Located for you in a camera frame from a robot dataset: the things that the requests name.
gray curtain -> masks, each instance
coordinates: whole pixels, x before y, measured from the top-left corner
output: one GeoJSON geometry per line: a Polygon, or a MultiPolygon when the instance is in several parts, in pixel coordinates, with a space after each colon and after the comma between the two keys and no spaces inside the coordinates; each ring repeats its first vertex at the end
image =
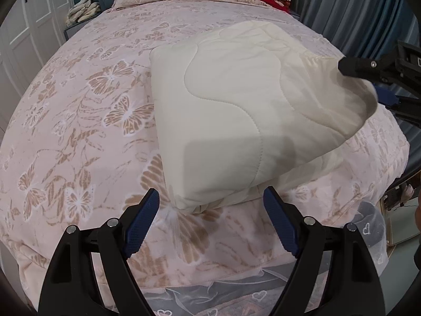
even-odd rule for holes
{"type": "MultiPolygon", "coordinates": [[[[418,21],[405,0],[293,0],[291,9],[346,56],[377,59],[390,52],[397,40],[419,46],[418,21]]],[[[410,96],[399,86],[385,87],[410,96]]],[[[421,167],[421,130],[398,123],[411,146],[406,169],[410,174],[421,167]]]]}

white wardrobe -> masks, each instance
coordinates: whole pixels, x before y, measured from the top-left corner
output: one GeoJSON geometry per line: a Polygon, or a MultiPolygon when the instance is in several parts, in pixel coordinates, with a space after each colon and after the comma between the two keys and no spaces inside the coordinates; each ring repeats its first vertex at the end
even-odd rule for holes
{"type": "Polygon", "coordinates": [[[0,26],[0,143],[16,106],[64,44],[73,0],[17,0],[0,26]]]}

butterfly pattern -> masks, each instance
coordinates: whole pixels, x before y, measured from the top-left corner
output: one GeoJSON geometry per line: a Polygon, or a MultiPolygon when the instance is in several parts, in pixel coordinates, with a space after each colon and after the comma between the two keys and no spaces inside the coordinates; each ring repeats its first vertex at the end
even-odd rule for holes
{"type": "MultiPolygon", "coordinates": [[[[140,251],[128,261],[142,290],[209,286],[291,260],[259,199],[202,214],[173,208],[159,154],[149,54],[160,44],[246,20],[271,20],[316,54],[342,54],[290,15],[252,0],[142,6],[130,4],[146,0],[125,1],[130,8],[102,13],[47,62],[17,106],[1,145],[0,241],[16,257],[34,305],[41,292],[36,287],[66,226],[98,227],[138,204],[149,188],[159,192],[159,211],[140,251]]],[[[119,3],[124,4],[116,0],[115,7],[119,3]]],[[[353,218],[360,199],[382,196],[405,169],[408,151],[393,116],[380,106],[344,146],[342,166],[280,193],[303,214],[340,226],[353,218]]],[[[387,262],[377,254],[373,258],[387,262]]],[[[94,266],[101,271],[100,260],[94,266]]],[[[105,305],[112,306],[104,275],[100,289],[105,305]]],[[[254,307],[270,300],[268,291],[259,301],[261,290],[249,296],[254,307]]],[[[161,314],[169,309],[155,308],[161,314]]],[[[219,307],[207,310],[211,316],[217,310],[224,314],[219,307]]]]}
{"type": "Polygon", "coordinates": [[[154,105],[145,104],[138,108],[130,106],[129,96],[124,94],[118,99],[110,112],[104,117],[104,127],[121,123],[123,127],[123,136],[133,136],[146,122],[153,117],[154,105]]]}

blue gripper pad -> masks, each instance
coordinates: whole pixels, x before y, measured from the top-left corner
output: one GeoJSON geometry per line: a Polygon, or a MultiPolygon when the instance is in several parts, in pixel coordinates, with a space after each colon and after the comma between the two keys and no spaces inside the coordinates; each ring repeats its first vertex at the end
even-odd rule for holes
{"type": "Polygon", "coordinates": [[[296,256],[299,252],[298,233],[269,188],[263,193],[263,204],[285,250],[296,256]]]}
{"type": "Polygon", "coordinates": [[[126,258],[140,250],[149,227],[159,209],[159,193],[155,190],[143,204],[126,231],[126,244],[123,253],[126,258]]]}

folded white quilt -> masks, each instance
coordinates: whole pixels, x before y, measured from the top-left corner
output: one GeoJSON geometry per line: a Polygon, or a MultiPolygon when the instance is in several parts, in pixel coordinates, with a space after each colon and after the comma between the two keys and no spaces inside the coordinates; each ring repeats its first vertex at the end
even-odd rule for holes
{"type": "Polygon", "coordinates": [[[377,108],[372,84],[269,22],[200,33],[150,59],[166,186],[186,212],[327,174],[377,108]]]}

